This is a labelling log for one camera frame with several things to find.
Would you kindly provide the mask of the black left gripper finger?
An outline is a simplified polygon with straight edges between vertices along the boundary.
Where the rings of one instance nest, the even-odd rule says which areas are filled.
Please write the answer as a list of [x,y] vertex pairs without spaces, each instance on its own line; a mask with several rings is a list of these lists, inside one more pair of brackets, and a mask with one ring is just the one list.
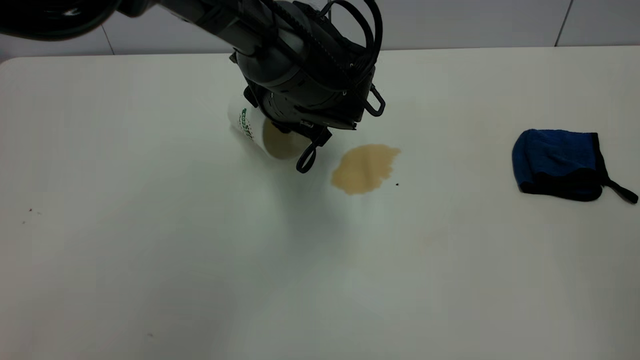
[[[368,100],[370,95],[375,99],[374,103]],[[369,94],[365,97],[363,106],[365,111],[373,117],[381,117],[382,114],[384,114],[386,109],[386,100],[384,100],[374,84],[370,84]]]
[[324,146],[331,137],[332,133],[328,129],[322,129],[311,137],[311,142],[298,158],[295,169],[301,174],[308,173],[316,161],[318,148]]

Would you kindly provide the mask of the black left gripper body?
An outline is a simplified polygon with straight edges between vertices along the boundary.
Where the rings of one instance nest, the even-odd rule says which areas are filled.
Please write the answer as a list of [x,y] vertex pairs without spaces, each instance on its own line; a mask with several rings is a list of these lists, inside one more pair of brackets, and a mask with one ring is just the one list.
[[234,63],[247,100],[284,132],[355,130],[374,84],[377,25],[347,0],[236,0]]

